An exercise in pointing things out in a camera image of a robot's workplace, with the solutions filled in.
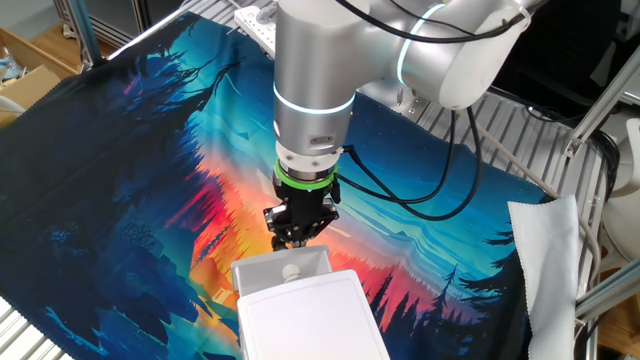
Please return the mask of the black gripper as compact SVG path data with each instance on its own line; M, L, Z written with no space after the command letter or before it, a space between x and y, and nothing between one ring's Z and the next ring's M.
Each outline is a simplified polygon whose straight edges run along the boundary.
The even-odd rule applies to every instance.
M318 189L298 189L275 181L278 206L263 211L268 230L273 234L273 250L305 247L334 220L339 218L335 201L340 202L334 182Z

